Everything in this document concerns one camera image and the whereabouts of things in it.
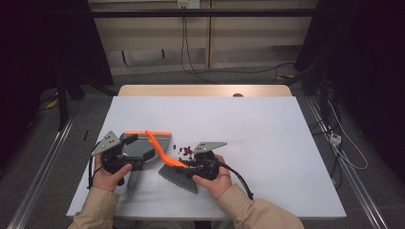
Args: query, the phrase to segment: beige sleeve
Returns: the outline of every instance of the beige sleeve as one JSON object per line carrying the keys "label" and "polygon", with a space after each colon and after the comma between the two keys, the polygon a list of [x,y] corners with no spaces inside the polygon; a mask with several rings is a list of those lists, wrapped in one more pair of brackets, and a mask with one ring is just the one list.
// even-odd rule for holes
{"label": "beige sleeve", "polygon": [[218,199],[218,206],[239,228],[304,228],[292,213],[264,199],[249,199],[236,184]]}
{"label": "beige sleeve", "polygon": [[69,228],[113,228],[118,199],[118,194],[92,187],[81,212],[75,214]]}

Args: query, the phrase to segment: metal rail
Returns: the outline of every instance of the metal rail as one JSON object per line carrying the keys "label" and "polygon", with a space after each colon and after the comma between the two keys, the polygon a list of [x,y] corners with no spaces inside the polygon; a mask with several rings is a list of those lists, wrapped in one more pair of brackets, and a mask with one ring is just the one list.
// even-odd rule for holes
{"label": "metal rail", "polygon": [[[327,131],[328,128],[325,125],[325,123],[322,120],[321,115],[319,114],[319,105],[316,103],[316,101],[308,98],[308,103],[310,108],[312,109],[312,112],[319,121],[319,125],[322,129],[322,131]],[[331,144],[331,147],[333,149],[333,153],[335,156],[338,154],[338,149]],[[342,150],[340,152],[343,156],[347,157],[345,152]],[[385,222],[384,218],[382,217],[382,214],[380,213],[377,205],[375,204],[372,196],[369,194],[367,191],[366,187],[364,186],[363,182],[361,182],[360,177],[357,175],[355,170],[353,169],[352,166],[348,165],[345,160],[342,157],[338,158],[339,164],[341,165],[342,171],[345,174],[346,179],[349,181],[349,184],[351,185],[355,195],[357,196],[360,205],[362,206],[366,216],[369,218],[370,223],[372,224],[374,229],[388,229],[388,225]]]}
{"label": "metal rail", "polygon": [[78,110],[79,107],[75,108],[75,110],[72,112],[71,118],[68,120],[64,128],[61,131],[57,132],[50,151],[48,152],[44,162],[42,162],[42,165],[38,173],[36,174],[35,179],[30,186],[30,189],[28,190],[17,210],[15,211],[9,226],[7,227],[8,229],[20,229],[26,226],[32,209],[35,206],[35,203],[37,202],[43,187],[45,186],[45,182],[47,181],[51,169],[56,162],[57,156],[62,149],[63,143],[65,142],[66,137],[68,136],[69,131],[72,128],[72,124],[75,115],[78,113]]}

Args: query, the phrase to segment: brush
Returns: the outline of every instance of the brush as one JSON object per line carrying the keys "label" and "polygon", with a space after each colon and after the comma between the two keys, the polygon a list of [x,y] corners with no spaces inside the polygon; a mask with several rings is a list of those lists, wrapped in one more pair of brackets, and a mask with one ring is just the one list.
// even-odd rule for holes
{"label": "brush", "polygon": [[159,170],[159,174],[164,177],[165,179],[169,180],[170,182],[178,185],[179,187],[197,194],[197,184],[191,177],[187,177],[184,173],[179,173],[177,168],[186,168],[188,169],[189,166],[170,157],[167,156],[163,149],[161,148],[159,142],[156,140],[155,136],[149,132],[145,132],[146,136],[148,137],[149,142],[155,149],[156,153],[160,156],[161,161],[163,161],[164,165]]}

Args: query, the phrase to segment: electrical outlet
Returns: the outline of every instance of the electrical outlet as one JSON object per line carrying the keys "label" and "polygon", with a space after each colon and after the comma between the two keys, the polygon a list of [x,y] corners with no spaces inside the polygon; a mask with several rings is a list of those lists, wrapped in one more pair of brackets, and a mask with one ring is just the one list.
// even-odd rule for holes
{"label": "electrical outlet", "polygon": [[189,9],[199,9],[200,8],[200,0],[189,0],[188,1],[188,8]]}

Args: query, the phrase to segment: white tabletop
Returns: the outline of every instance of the white tabletop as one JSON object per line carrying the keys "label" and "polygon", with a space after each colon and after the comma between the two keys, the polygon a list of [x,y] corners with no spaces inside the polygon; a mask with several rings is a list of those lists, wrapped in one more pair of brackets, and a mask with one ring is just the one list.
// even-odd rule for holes
{"label": "white tabletop", "polygon": [[[117,96],[99,134],[127,130],[169,131],[167,154],[200,141],[226,141],[214,150],[239,172],[255,198],[268,199],[301,219],[343,218],[346,213],[316,148],[295,97]],[[158,174],[159,160],[144,166],[131,196],[126,186],[115,216],[126,219],[225,219],[203,188],[189,193]],[[87,168],[67,216],[87,197]],[[236,177],[232,180],[239,183]]]}

